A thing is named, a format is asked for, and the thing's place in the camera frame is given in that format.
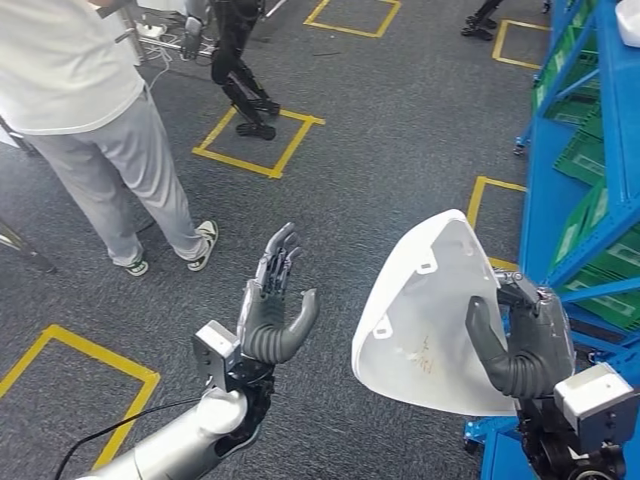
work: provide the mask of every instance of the blue metal rack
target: blue metal rack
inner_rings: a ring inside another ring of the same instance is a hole
[[[640,345],[606,359],[629,384],[640,386]],[[480,480],[525,480],[534,479],[527,458],[522,451],[519,434],[515,429],[516,417],[486,417],[465,425],[465,441],[485,445]],[[635,435],[624,445],[626,476],[629,480],[640,478],[640,417],[635,425]]]
[[[582,0],[565,11],[556,1],[552,19],[552,48],[543,65],[552,61],[553,45],[571,24]],[[605,251],[629,228],[640,222],[640,49],[625,46],[615,16],[616,0],[598,0],[582,33],[546,92],[522,136],[518,148],[530,144],[527,194],[520,244],[520,268],[538,283],[563,285],[589,261]],[[586,40],[595,29],[598,69],[560,91],[564,79]],[[549,271],[562,229],[589,187],[553,168],[553,163],[576,132],[577,127],[544,118],[552,103],[564,98],[595,75],[599,75],[608,212],[587,238]],[[602,295],[640,289],[640,277],[571,292],[562,298],[573,319],[619,336],[617,343],[575,333],[574,339],[595,350],[620,353],[640,342],[640,332],[629,334],[587,312],[574,302]]]

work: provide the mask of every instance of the white shirt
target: white shirt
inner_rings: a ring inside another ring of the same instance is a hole
[[[0,0],[0,116],[28,135],[96,130],[144,80],[87,0]]]

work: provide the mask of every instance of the yellow tape square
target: yellow tape square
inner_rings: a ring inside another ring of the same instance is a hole
[[[475,229],[475,222],[478,221],[478,212],[480,211],[480,204],[482,201],[482,194],[485,193],[486,185],[494,185],[496,187],[507,188],[509,190],[516,190],[518,192],[526,192],[527,188],[522,185],[515,183],[502,182],[500,180],[494,180],[492,178],[479,176],[475,179],[475,185],[473,187],[473,192],[471,194],[471,200],[469,201],[469,208],[466,210],[466,219],[471,228]],[[489,257],[489,262],[495,268],[503,268],[505,270],[515,271],[518,270],[518,265],[506,260],[500,258]]]
[[[211,160],[217,160],[219,162],[226,163],[227,165],[233,165],[234,167],[238,168],[244,168],[245,170],[249,170],[251,172],[259,173],[261,175],[266,175],[269,178],[282,178],[282,170],[288,163],[288,161],[291,158],[294,152],[298,148],[298,145],[302,142],[302,140],[305,137],[305,135],[309,132],[309,130],[313,125],[325,125],[326,122],[322,118],[316,118],[311,115],[302,115],[296,112],[290,112],[288,110],[280,110],[280,115],[283,117],[293,118],[294,120],[300,120],[302,122],[302,125],[298,129],[298,131],[294,135],[294,138],[289,142],[287,148],[285,149],[285,152],[275,162],[272,168],[263,167],[262,165],[257,165],[255,163],[248,162],[246,160],[241,160],[239,158],[230,157],[229,155],[223,155],[222,153],[213,152],[208,150],[208,148],[214,143],[214,140],[217,138],[229,122],[235,115],[236,111],[235,108],[231,107],[226,112],[222,120],[220,120],[217,125],[215,126],[211,133],[207,135],[202,144],[194,148],[192,150],[192,153],[195,155],[199,155],[201,157],[209,158]]]
[[[311,12],[309,17],[306,18],[306,20],[304,21],[303,25],[310,25],[312,27],[318,28],[327,28],[329,30],[335,30],[337,32],[343,33],[351,33],[353,35],[360,35],[362,37],[380,38],[384,35],[384,33],[389,27],[391,21],[393,20],[393,17],[395,17],[395,14],[398,13],[398,10],[400,9],[400,6],[402,5],[402,3],[400,3],[398,0],[379,0],[380,2],[388,3],[391,5],[391,9],[389,11],[389,13],[386,14],[386,17],[384,17],[384,20],[383,20],[383,22],[380,24],[380,27],[378,27],[377,31],[365,32],[362,30],[356,30],[354,28],[339,27],[336,25],[328,25],[326,23],[316,22],[315,19],[318,17],[318,15],[320,15],[320,13],[324,10],[325,7],[328,5],[330,1],[331,0],[322,0],[322,2],[318,4],[317,7],[315,7],[312,12]]]
[[[143,383],[136,398],[127,410],[123,418],[131,417],[142,411],[149,398],[153,393],[153,389],[160,381],[160,374],[133,362],[128,358],[120,356],[106,348],[87,340],[86,338],[76,335],[66,330],[60,325],[50,325],[45,329],[35,343],[29,347],[24,355],[14,365],[9,373],[0,381],[0,399],[6,394],[20,375],[42,351],[50,340],[57,340],[68,347],[78,350],[85,355],[115,368],[125,375],[137,378]],[[122,425],[115,430],[111,438],[104,446],[94,464],[96,469],[111,461],[125,441],[125,437],[134,426],[133,422]]]
[[[528,63],[528,62],[521,62],[520,60],[514,60],[512,58],[506,58],[502,56],[502,49],[504,46],[504,41],[506,38],[506,31],[509,25],[513,25],[516,27],[524,27],[524,28],[533,28],[534,30],[542,30],[543,32],[550,32],[551,29],[549,27],[545,27],[544,25],[535,25],[533,23],[525,23],[525,22],[516,22],[515,20],[502,20],[500,22],[500,30],[498,30],[497,36],[496,36],[496,43],[494,45],[494,52],[492,57],[494,60],[497,60],[498,62],[508,63],[509,65],[518,65],[520,67],[526,67],[526,68],[532,68],[534,70],[540,70],[541,65],[536,65],[534,63]]]

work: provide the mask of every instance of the sneaker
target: sneaker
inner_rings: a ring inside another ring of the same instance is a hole
[[[214,250],[216,242],[218,241],[218,226],[216,222],[209,220],[202,222],[202,224],[196,228],[195,231],[205,237],[205,240],[207,241],[208,248],[207,251],[205,252],[205,255],[186,264],[187,268],[192,272],[199,272],[200,270],[206,267],[207,262],[209,261],[209,257],[211,256],[211,252]]]
[[[134,262],[128,267],[125,267],[129,275],[133,275],[134,277],[140,277],[141,275],[144,275],[149,270],[149,263],[146,260],[140,259],[137,262]]]

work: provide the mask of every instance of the gray carpet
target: gray carpet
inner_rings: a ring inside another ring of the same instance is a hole
[[[368,15],[384,9],[366,2],[371,8],[332,0],[318,21],[374,28]],[[369,392],[353,377],[349,358],[369,289],[402,234],[445,209],[466,210],[478,175],[524,183],[525,161],[511,147],[528,119],[532,72],[492,60],[491,43],[460,37],[476,3],[405,2],[380,39],[303,25],[315,0],[288,2],[259,25],[247,63],[285,108],[326,120],[312,127],[280,180],[192,155],[228,102],[207,68],[173,62],[154,97],[192,215],[215,218],[221,229],[211,263],[199,274],[187,271],[155,226],[140,234],[148,274],[133,279],[114,268],[44,160],[0,146],[0,215],[59,269],[42,274],[0,248],[0,376],[57,323],[159,372],[149,405],[197,395],[189,335],[211,319],[232,328],[265,242],[292,220],[306,255],[296,265],[291,305],[297,306],[295,292],[316,286],[322,316],[299,355],[278,369],[278,394],[261,439],[211,478],[477,478],[478,458],[462,449],[462,418]],[[538,11],[518,0],[500,15],[544,22]],[[518,38],[510,32],[509,41]],[[525,47],[520,51],[531,60]],[[318,56],[326,53],[332,55]],[[141,72],[151,79],[162,66]],[[294,130],[283,120],[278,141]],[[285,144],[217,142],[211,148],[264,165]],[[488,192],[478,232],[492,255],[512,259],[522,196],[508,195]],[[131,203],[137,227],[148,226],[149,217]],[[139,385],[67,347],[46,347],[0,399],[0,478],[51,478],[75,439],[121,418]],[[177,413],[138,421],[123,448]],[[91,467],[105,442],[79,451],[69,478]]]

